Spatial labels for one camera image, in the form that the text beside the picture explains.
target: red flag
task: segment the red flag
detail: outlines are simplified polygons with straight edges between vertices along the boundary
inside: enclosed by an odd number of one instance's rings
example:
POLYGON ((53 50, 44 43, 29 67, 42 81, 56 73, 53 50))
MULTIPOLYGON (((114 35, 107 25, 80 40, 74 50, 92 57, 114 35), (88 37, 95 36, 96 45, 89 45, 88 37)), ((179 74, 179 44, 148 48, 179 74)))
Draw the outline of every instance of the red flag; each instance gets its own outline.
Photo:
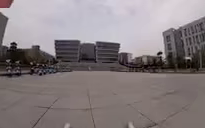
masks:
POLYGON ((0 8, 9 8, 13 0, 0 0, 0 8))

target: cloud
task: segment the cloud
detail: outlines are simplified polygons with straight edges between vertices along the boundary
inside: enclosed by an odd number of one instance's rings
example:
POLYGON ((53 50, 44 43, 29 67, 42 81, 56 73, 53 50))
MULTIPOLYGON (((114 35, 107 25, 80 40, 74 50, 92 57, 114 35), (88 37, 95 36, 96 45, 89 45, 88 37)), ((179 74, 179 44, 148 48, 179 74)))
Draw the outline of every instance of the cloud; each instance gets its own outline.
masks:
POLYGON ((166 29, 205 16, 205 0, 15 0, 1 11, 10 18, 4 44, 54 54, 54 39, 102 40, 139 56, 163 50, 166 29))

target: street light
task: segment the street light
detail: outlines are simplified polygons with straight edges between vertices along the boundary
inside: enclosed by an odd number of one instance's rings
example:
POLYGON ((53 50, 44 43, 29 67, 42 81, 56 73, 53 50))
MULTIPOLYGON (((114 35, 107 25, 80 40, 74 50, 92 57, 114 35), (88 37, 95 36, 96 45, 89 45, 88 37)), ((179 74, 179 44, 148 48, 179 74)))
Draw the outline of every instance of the street light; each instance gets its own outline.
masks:
POLYGON ((202 48, 201 48, 201 45, 200 45, 200 47, 199 47, 199 66, 200 66, 200 69, 202 69, 202 65, 203 65, 203 63, 202 63, 202 48))

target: parked scooter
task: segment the parked scooter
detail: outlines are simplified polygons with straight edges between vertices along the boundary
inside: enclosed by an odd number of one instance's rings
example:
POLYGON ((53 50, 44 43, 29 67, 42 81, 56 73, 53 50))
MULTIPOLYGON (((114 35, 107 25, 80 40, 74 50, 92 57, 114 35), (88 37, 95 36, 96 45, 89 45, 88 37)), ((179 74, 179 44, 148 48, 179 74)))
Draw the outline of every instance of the parked scooter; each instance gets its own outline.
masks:
POLYGON ((17 76, 21 76, 21 68, 20 68, 20 61, 16 61, 15 62, 15 68, 14 68, 14 72, 15 72, 15 75, 17 75, 17 76))
POLYGON ((12 70, 11 60, 6 60, 6 63, 7 63, 7 66, 6 66, 7 76, 12 77, 12 75, 13 75, 13 70, 12 70))

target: road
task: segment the road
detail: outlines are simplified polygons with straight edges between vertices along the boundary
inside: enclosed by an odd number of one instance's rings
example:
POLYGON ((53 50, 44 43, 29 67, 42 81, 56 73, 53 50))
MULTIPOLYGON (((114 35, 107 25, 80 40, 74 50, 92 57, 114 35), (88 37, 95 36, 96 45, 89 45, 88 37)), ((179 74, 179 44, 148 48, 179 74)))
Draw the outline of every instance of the road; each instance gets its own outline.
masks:
POLYGON ((0 128, 205 128, 205 74, 0 77, 0 128))

